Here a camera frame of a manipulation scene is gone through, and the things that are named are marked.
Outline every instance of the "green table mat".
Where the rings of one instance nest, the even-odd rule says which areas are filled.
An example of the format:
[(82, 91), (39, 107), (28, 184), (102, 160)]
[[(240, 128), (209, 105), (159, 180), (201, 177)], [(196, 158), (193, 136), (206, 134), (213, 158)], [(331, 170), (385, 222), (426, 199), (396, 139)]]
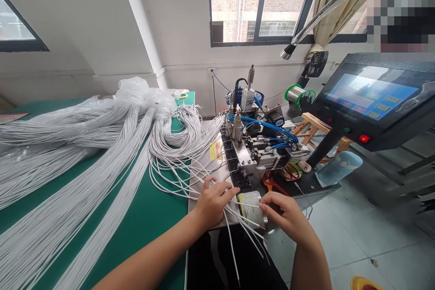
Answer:
[[(42, 113), (76, 105), (84, 100), (85, 98), (38, 101), (20, 106), (12, 110), (11, 113), (29, 112), (29, 115), (22, 118), (23, 120), (28, 120)], [(194, 100), (195, 93), (189, 92), (187, 98), (177, 101), (177, 105), (183, 101), (186, 104), (193, 104)], [(173, 119), (172, 130), (179, 130), (181, 128), (182, 126), (180, 122), (176, 119)], [(104, 151), (102, 150), (92, 158), (78, 163), (66, 173), (62, 174), (47, 185), (24, 197), (22, 200), (14, 203), (13, 205), (0, 210), (0, 233), (3, 233), (49, 196), (57, 192), (86, 169), (90, 168), (103, 153)], [(184, 172), (179, 172), (179, 175), (182, 178), (188, 178), (188, 175)], [(169, 172), (166, 173), (165, 177), (168, 179), (174, 178), (174, 176)], [(122, 180), (114, 189), (114, 191), (112, 191), (104, 199), (98, 209), (92, 214), (92, 216), (83, 226), (81, 231), (60, 254), (58, 259), (52, 264), (52, 266), (44, 274), (34, 289), (51, 289), (57, 283), (63, 272), (73, 261), (82, 246), (92, 235), (101, 219), (104, 217), (124, 180)], [(82, 289), (92, 288), (99, 280), (101, 280), (116, 266), (121, 264), (125, 259), (170, 229), (186, 215), (187, 211), (187, 199), (163, 193), (154, 187), (149, 177), (148, 168), (142, 178), (136, 196), (133, 199), (127, 214), (125, 215), (112, 239), (107, 244), (102, 255), (100, 256), (100, 259), (97, 261), (90, 275), (83, 284)], [(160, 284), (160, 289), (180, 290), (184, 288), (185, 260), (186, 257), (183, 255), (177, 261), (177, 263), (175, 263)]]

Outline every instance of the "fan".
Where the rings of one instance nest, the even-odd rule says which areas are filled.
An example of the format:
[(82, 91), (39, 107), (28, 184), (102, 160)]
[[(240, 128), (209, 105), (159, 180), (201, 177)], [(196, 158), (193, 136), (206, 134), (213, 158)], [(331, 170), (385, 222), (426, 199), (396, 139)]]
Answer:
[(312, 54), (312, 57), (307, 60), (304, 71), (301, 73), (296, 83), (299, 84), (301, 88), (307, 86), (310, 77), (319, 77), (328, 61), (327, 51), (317, 51)]

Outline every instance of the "water bottle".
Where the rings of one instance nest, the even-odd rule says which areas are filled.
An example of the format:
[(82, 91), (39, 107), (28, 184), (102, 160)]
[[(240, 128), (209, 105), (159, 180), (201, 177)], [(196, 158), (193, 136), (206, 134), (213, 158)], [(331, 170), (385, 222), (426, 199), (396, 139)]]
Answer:
[(316, 172), (316, 177), (321, 183), (333, 185), (362, 164), (363, 160), (358, 155), (343, 151), (330, 160), (320, 171)]

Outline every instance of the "red indicator light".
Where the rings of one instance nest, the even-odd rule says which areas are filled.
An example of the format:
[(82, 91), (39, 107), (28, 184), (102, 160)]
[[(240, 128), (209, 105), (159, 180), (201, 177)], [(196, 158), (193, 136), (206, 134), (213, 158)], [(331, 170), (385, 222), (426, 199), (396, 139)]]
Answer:
[(367, 144), (367, 142), (368, 142), (370, 139), (372, 139), (370, 136), (367, 136), (367, 135), (364, 135), (364, 134), (362, 134), (362, 135), (360, 135), (360, 136), (358, 137), (358, 140), (359, 140), (361, 143), (363, 143), (363, 144)]

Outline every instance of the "hand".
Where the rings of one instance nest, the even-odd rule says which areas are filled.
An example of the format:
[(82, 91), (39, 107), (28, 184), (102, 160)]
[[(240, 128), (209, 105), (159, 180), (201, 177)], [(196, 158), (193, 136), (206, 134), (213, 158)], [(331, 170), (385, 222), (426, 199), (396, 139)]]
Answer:
[[(284, 211), (275, 212), (267, 203), (275, 203)], [(308, 245), (319, 241), (316, 233), (292, 197), (276, 192), (268, 192), (260, 201), (262, 211), (275, 222), (294, 242)]]
[(233, 188), (226, 181), (216, 183), (210, 188), (210, 181), (216, 182), (216, 178), (207, 177), (204, 179), (203, 190), (199, 194), (198, 203), (191, 212), (196, 215), (196, 220), (204, 228), (204, 232), (219, 223), (223, 218), (223, 208), (240, 191), (240, 188)]

